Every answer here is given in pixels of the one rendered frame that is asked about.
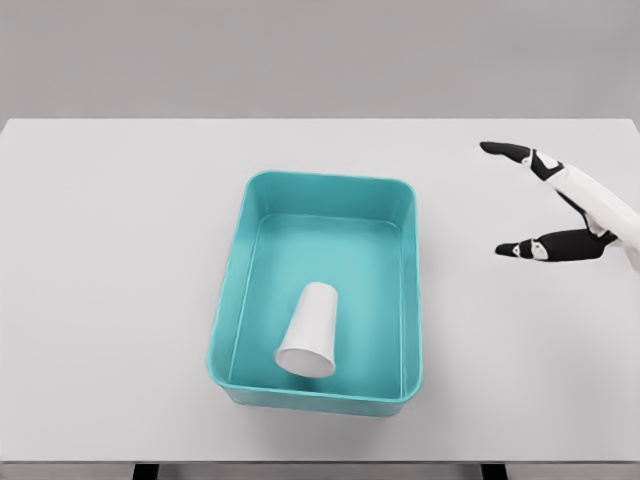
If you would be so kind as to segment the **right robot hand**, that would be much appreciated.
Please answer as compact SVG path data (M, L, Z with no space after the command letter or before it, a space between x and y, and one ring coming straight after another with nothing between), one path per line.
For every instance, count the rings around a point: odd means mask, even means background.
M610 246L621 248L640 275L640 213L607 187L580 170L522 145L482 141L480 148L529 169L582 218L580 229L547 233L495 248L499 256L545 263L600 258Z

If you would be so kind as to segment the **teal plastic basket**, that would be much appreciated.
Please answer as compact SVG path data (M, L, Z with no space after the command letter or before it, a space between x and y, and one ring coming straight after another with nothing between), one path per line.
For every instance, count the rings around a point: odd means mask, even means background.
M337 293L335 371L307 378L275 354L303 289ZM246 184L207 355L247 406L397 414L423 380L418 206L390 178L264 171Z

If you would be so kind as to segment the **white paper cup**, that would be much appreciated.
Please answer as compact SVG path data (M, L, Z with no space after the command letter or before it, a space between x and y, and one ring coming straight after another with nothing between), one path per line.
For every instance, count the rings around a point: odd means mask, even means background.
M274 354L283 370L307 378L326 378L336 365L336 289L311 282L301 291L284 338Z

